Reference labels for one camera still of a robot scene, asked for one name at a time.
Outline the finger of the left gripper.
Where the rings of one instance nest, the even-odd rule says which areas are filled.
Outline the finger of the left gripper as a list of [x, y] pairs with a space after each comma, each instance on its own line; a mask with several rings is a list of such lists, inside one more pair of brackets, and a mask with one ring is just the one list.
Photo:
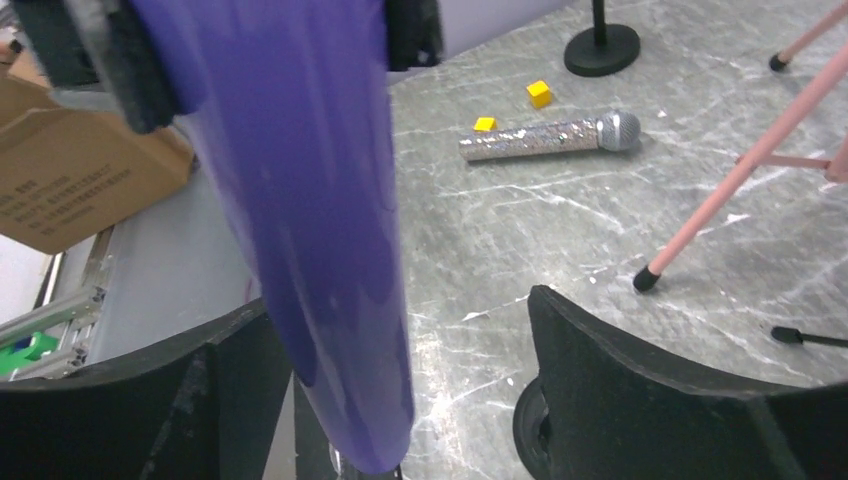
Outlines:
[[388, 71], [431, 68], [443, 59], [444, 38], [437, 0], [386, 0]]
[[12, 1], [23, 46], [74, 110], [120, 115], [138, 134], [180, 114], [163, 61], [130, 1]]

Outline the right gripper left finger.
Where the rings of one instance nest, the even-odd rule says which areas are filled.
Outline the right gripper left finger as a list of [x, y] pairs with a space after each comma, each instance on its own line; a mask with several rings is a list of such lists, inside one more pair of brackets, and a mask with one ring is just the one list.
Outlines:
[[1, 386], [5, 479], [259, 479], [292, 368], [261, 300], [59, 379]]

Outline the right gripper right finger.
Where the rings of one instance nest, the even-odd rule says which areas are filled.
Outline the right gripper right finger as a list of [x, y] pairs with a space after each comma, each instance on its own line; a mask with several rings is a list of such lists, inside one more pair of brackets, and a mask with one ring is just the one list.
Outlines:
[[550, 479], [843, 479], [847, 386], [721, 371], [545, 285], [527, 300], [549, 409]]

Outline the purple toy microphone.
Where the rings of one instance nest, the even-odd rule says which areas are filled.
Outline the purple toy microphone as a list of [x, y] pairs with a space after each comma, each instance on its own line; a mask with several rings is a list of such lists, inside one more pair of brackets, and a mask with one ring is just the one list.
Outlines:
[[329, 441], [379, 474], [415, 408], [385, 1], [139, 1]]

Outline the black round base mic stand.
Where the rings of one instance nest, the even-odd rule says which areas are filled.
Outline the black round base mic stand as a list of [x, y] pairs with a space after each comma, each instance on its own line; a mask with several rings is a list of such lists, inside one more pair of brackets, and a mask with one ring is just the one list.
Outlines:
[[641, 38], [629, 26], [606, 21], [604, 0], [592, 0], [591, 3], [593, 26], [568, 42], [563, 63], [569, 72], [581, 77], [613, 75], [637, 60]]

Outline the silver glitter microphone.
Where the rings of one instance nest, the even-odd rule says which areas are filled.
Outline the silver glitter microphone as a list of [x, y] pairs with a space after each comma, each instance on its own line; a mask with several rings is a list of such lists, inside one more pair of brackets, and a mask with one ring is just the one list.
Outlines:
[[634, 148], [640, 135], [636, 115], [612, 110], [595, 118], [473, 134], [458, 141], [458, 150], [467, 162], [591, 150], [623, 152]]

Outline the black shock mount tripod stand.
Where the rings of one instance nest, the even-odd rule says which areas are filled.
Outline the black shock mount tripod stand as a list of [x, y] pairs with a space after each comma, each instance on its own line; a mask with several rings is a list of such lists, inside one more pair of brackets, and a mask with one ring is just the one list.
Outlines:
[[847, 348], [848, 345], [847, 339], [803, 333], [798, 329], [783, 326], [774, 326], [770, 334], [774, 340], [784, 344], [811, 343], [837, 348]]

